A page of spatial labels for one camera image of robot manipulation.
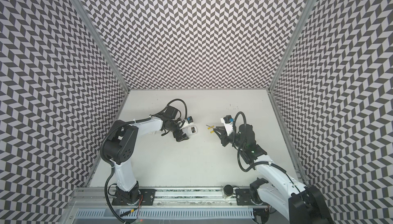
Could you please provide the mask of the white remote with green buttons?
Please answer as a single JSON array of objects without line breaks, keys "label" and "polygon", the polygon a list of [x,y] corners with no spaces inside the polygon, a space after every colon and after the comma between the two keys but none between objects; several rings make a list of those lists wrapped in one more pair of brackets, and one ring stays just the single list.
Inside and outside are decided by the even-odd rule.
[{"label": "white remote with green buttons", "polygon": [[198,133],[198,128],[195,125],[188,126],[182,129],[182,132],[186,134],[186,136],[190,137]]}]

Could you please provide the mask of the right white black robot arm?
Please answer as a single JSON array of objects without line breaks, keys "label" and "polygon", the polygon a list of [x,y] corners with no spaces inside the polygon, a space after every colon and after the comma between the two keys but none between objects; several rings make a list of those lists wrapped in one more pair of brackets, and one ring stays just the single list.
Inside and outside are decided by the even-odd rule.
[{"label": "right white black robot arm", "polygon": [[282,214],[291,224],[332,224],[334,221],[321,191],[306,186],[289,176],[286,170],[274,163],[255,140],[251,125],[242,124],[235,132],[231,124],[213,129],[221,144],[231,144],[237,150],[238,160],[244,160],[247,168],[262,175],[249,186],[252,203],[268,204]]}]

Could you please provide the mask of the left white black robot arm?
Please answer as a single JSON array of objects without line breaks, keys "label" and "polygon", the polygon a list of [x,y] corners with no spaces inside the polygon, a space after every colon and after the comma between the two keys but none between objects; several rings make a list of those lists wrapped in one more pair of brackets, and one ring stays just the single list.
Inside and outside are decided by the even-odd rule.
[{"label": "left white black robot arm", "polygon": [[188,116],[187,110],[183,118],[177,115],[181,115],[181,112],[167,105],[162,111],[148,118],[129,122],[117,120],[111,127],[100,146],[100,156],[110,164],[117,179],[114,197],[121,205],[135,205],[142,198],[131,163],[138,139],[158,131],[173,133],[177,142],[189,139],[182,128],[191,122],[192,118]]}]

